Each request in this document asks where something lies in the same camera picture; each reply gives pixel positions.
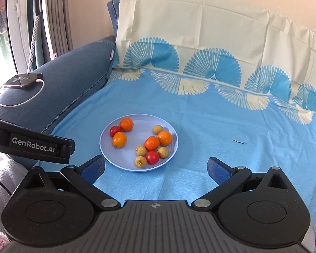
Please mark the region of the orange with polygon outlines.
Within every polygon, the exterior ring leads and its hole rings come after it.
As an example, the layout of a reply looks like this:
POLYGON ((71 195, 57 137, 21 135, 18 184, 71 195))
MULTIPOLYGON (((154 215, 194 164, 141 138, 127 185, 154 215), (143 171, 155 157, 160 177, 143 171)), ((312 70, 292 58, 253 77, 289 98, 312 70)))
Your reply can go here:
POLYGON ((117 132, 112 138, 112 145, 115 148, 122 148, 127 143, 127 136, 123 132, 117 132))
POLYGON ((161 146, 168 146, 173 140, 172 134, 165 130, 161 131, 157 137, 161 146))
POLYGON ((150 136, 145 140, 144 147, 148 151, 155 151, 160 145, 160 141, 157 136, 150 136))

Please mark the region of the longan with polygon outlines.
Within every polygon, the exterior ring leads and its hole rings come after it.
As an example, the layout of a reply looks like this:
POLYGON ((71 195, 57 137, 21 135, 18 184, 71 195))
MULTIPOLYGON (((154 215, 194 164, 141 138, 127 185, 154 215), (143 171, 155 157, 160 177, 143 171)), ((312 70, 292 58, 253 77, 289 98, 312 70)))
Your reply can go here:
POLYGON ((145 156, 137 156, 135 159, 135 166, 138 168, 145 168, 147 165, 147 159, 145 156))
POLYGON ((161 133, 163 130, 164 130, 164 128, 163 128, 163 126, 161 126, 161 125, 155 125, 155 126, 152 128, 152 132, 153 132, 155 135, 158 135, 158 134, 161 133))
POLYGON ((165 159, 169 156, 169 151, 166 147, 160 147, 158 150, 157 150, 157 153, 159 154, 159 157, 161 159, 165 159))
POLYGON ((147 149, 144 146, 137 146, 136 155, 137 156, 146 156, 147 149))

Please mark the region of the orange top small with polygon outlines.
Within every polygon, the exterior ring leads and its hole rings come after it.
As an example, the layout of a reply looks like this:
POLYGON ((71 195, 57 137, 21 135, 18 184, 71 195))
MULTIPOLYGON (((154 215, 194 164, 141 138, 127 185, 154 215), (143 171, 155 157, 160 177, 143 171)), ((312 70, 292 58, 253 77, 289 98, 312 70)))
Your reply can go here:
POLYGON ((130 132, 133 129, 133 121, 130 118, 123 118, 120 121, 119 127, 123 132, 130 132))

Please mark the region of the red cherry tomato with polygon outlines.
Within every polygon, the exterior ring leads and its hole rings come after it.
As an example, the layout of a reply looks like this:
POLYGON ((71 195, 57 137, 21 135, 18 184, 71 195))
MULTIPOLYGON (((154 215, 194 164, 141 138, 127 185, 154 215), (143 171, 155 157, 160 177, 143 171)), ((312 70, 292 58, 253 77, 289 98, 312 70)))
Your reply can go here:
POLYGON ((159 156, 158 152, 156 152, 156 151, 148 151, 146 153, 145 157, 147 160, 147 164, 149 164, 149 165, 157 164, 159 159, 160 159, 160 156, 159 156))
POLYGON ((110 137, 113 138, 116 133, 121 132, 121 128, 117 125, 110 128, 110 137))

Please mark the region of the light blue plate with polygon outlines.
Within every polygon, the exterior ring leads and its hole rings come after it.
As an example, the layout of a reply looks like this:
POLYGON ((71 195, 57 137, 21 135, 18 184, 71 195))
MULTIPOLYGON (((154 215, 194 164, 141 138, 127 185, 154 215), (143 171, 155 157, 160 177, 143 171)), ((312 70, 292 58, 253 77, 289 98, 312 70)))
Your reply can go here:
POLYGON ((130 114, 106 125, 99 145, 104 158, 113 166, 148 172, 173 158, 179 139, 167 121, 148 114, 130 114))

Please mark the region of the black smartphone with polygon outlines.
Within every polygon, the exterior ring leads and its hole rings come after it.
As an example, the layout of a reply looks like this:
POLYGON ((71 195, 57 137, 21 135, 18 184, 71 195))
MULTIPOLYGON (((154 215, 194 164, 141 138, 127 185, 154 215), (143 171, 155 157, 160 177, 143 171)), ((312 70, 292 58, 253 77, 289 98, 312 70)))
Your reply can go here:
POLYGON ((43 78, 43 73, 16 74, 3 84, 8 89, 26 89, 43 78))

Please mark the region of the blue fan-pattern sheet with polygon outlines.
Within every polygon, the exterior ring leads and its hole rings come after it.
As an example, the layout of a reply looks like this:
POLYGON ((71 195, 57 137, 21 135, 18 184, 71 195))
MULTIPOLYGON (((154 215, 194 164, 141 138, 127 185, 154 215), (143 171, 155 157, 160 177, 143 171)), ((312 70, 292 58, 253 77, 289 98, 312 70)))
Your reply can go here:
POLYGON ((71 163, 100 153, 114 119, 151 114, 176 130, 175 156, 146 173, 107 164, 98 188, 121 202, 193 201, 214 186, 211 156, 252 171, 278 166, 316 231, 316 33, 235 0, 112 0, 108 10, 110 79, 53 131, 75 140, 71 163))

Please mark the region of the grey curtain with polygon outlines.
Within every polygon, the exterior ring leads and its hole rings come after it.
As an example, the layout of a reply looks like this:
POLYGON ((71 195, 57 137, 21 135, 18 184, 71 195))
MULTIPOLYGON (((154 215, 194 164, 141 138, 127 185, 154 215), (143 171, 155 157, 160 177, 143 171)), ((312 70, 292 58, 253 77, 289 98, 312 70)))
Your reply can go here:
POLYGON ((41 0, 50 60, 73 49, 68 0, 41 0))

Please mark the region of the white braided pole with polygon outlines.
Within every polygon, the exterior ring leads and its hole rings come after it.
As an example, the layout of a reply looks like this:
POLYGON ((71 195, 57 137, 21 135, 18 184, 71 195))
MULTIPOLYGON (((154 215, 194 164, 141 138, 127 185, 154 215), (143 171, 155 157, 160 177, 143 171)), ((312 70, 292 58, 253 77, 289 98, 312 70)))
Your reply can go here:
POLYGON ((37 40, 39 23, 40 23, 40 16, 37 15, 34 19, 34 24, 33 24, 32 39, 31 39, 29 60, 28 60, 28 66, 27 66, 27 73, 30 73, 32 71, 33 59, 34 59, 34 55, 35 55, 35 43, 37 40))

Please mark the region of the white window frame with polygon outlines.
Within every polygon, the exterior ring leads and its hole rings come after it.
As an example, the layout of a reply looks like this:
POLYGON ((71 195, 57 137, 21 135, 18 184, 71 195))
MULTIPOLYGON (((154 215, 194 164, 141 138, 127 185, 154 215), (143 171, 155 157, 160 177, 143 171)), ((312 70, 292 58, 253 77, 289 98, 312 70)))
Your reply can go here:
POLYGON ((8 34, 18 73, 26 73, 29 60, 27 0, 6 0, 8 34))

